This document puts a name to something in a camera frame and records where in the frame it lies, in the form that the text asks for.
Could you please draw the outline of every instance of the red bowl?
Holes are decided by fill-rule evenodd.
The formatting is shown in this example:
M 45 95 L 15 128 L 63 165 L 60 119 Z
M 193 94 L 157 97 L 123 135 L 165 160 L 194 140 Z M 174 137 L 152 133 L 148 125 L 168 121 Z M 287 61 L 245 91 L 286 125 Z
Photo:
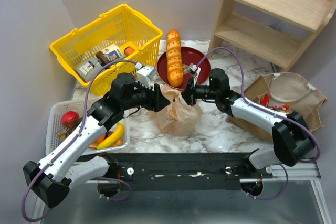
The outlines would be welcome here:
M 183 82 L 182 84 L 175 88 L 172 87 L 168 82 L 167 77 L 167 55 L 164 53 L 159 60 L 157 61 L 157 72 L 162 79 L 164 83 L 166 83 L 168 86 L 183 90 L 187 86 L 188 80 L 192 77 L 191 74 L 187 73 L 188 67 L 191 63 L 198 64 L 201 59 L 204 57 L 204 54 L 202 54 L 200 51 L 191 48 L 191 47 L 181 47 L 181 55 L 182 55 L 182 66 L 183 66 Z M 202 84 L 206 81 L 206 79 L 209 76 L 210 72 L 210 62 L 208 59 L 205 59 L 202 64 L 199 66 L 201 68 L 201 72 L 198 76 L 198 83 Z

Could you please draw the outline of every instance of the wooden shelf board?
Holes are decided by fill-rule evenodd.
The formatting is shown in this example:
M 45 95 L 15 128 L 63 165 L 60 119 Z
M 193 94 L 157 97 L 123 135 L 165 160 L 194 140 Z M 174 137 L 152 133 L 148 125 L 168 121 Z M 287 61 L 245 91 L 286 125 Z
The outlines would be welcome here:
M 282 68 L 291 63 L 300 46 L 300 41 L 236 13 L 224 21 L 215 36 Z
M 235 0 L 309 31 L 322 24 L 331 2 L 327 0 Z

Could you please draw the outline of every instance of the marble countertop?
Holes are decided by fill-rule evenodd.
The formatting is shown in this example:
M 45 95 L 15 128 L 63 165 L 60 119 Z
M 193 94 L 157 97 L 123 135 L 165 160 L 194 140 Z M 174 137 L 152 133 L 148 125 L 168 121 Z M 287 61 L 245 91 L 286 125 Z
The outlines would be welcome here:
M 209 40 L 182 40 L 182 46 L 195 48 L 207 53 Z M 245 88 L 261 74 L 271 73 L 269 62 L 239 49 L 227 42 L 223 46 L 230 48 L 241 59 L 245 72 Z M 160 41 L 159 56 L 165 52 L 165 40 Z M 223 68 L 229 76 L 230 86 L 240 93 L 241 74 L 238 62 L 224 50 L 216 51 L 209 58 L 211 68 Z M 77 83 L 73 99 L 84 98 L 86 89 Z M 160 132 L 150 120 L 148 111 L 140 110 L 129 117 L 131 127 L 130 143 L 118 152 L 250 152 L 265 148 L 271 143 L 261 141 L 249 132 L 226 122 L 227 115 L 218 111 L 211 103 L 198 102 L 203 110 L 201 121 L 190 136 L 170 136 Z

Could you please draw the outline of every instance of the yellow basket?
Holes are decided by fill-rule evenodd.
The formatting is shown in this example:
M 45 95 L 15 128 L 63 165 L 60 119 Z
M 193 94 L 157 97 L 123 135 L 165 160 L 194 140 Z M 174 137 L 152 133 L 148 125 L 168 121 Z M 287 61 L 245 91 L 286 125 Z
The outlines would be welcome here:
M 141 13 L 122 4 L 99 15 L 95 21 L 63 36 L 50 44 L 59 63 L 85 88 L 90 82 L 84 82 L 75 71 L 75 67 L 90 57 L 95 57 L 101 49 L 116 44 L 122 51 L 132 47 L 135 52 L 126 59 L 142 64 L 156 66 L 159 54 L 159 42 L 162 31 Z M 136 77 L 136 70 L 131 63 L 118 63 L 97 76 L 91 86 L 95 95 L 104 95 L 111 88 L 111 82 L 121 72 L 128 72 Z

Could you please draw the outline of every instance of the white basket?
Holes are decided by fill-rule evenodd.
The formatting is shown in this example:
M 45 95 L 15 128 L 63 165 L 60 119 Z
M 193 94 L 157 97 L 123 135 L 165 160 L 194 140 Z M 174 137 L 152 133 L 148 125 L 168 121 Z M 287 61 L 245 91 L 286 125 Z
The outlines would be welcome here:
M 88 100 L 88 109 L 91 105 L 100 99 L 101 97 L 91 98 Z M 46 155 L 50 154 L 54 149 L 56 149 L 62 142 L 62 140 L 57 136 L 57 132 L 60 132 L 63 128 L 61 123 L 62 116 L 68 111 L 76 111 L 79 116 L 83 116 L 84 109 L 84 99 L 73 100 L 73 101 L 65 101 L 58 102 L 54 106 L 52 106 L 50 111 L 50 116 L 48 120 L 48 128 L 47 128 L 47 137 L 46 137 Z M 82 155 L 90 155 L 97 154 L 101 152 L 110 152 L 118 149 L 124 148 L 128 145 L 130 141 L 130 123 L 129 119 L 122 119 L 120 121 L 124 125 L 124 134 L 122 135 L 122 145 L 116 147 L 110 147 L 105 149 L 91 149 L 88 148 Z

